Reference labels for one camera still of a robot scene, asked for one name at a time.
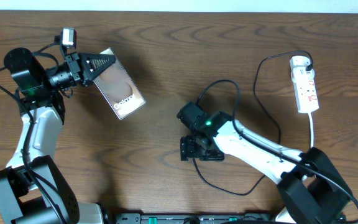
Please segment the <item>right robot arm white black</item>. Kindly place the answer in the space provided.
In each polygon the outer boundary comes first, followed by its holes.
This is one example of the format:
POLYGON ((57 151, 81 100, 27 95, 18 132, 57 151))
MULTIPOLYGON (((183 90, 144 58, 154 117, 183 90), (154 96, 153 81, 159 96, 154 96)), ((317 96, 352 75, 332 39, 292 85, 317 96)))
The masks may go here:
POLYGON ((190 102, 177 114, 190 130, 181 138, 181 159, 223 161, 234 156, 272 180, 285 204, 272 217, 279 223, 339 223, 352 192, 328 156, 276 144, 245 128, 231 115, 213 115, 190 102))

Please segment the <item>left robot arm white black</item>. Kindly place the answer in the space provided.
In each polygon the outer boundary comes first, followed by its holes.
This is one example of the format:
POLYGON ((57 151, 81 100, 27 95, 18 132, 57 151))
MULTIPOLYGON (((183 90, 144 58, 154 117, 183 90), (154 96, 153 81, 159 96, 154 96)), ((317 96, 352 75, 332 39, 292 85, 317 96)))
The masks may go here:
POLYGON ((0 170, 0 214, 4 223, 115 223, 100 203, 81 203, 54 162, 58 135, 65 120, 65 92, 88 86, 117 61, 112 50, 100 54, 68 53, 64 63, 44 69, 42 51, 16 48, 4 58, 4 68, 17 83, 9 93, 23 122, 17 149, 0 170))

